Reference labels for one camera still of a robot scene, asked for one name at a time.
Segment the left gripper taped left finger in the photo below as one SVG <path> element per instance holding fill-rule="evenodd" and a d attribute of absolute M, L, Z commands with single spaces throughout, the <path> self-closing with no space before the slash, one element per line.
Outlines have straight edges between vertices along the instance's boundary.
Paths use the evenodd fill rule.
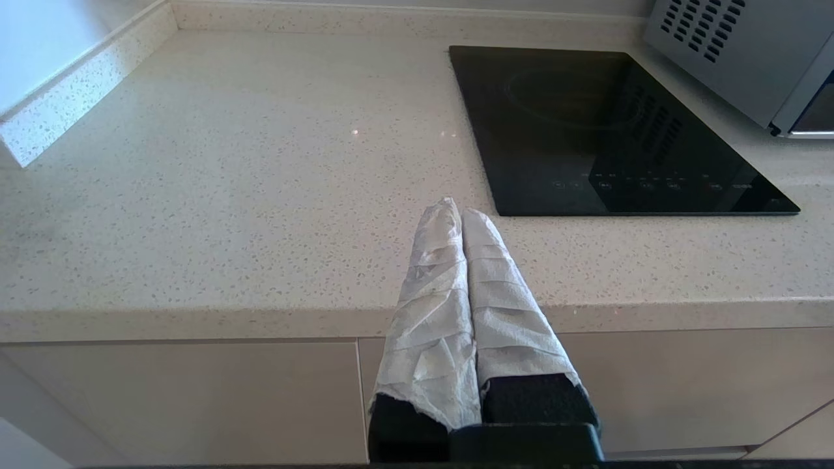
<path fill-rule="evenodd" d="M 443 198 L 414 233 L 370 401 L 372 457 L 446 457 L 482 423 L 461 214 Z"/>

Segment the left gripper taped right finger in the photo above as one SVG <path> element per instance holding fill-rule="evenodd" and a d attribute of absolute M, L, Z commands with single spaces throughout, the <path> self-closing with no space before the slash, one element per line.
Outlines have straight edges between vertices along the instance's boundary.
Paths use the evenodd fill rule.
<path fill-rule="evenodd" d="M 465 210 L 462 220 L 483 421 L 599 431 L 578 372 L 495 224 L 477 210 Z"/>

